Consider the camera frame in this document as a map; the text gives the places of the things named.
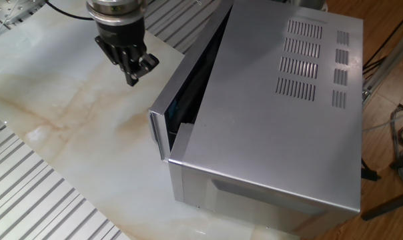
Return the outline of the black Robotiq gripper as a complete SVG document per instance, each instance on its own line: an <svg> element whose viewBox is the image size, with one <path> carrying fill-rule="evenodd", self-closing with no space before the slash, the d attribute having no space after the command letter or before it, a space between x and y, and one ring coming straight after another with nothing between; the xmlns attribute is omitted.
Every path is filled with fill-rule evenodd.
<svg viewBox="0 0 403 240"><path fill-rule="evenodd" d="M142 53L147 51L144 43L144 18L120 26L97 23L97 28L99 36L95 38L95 42L112 64L118 65L125 73L128 85L133 87L141 77L150 73L159 64L159 59L151 53L144 54L137 62L132 62L127 51L121 48L135 47Z"/></svg>

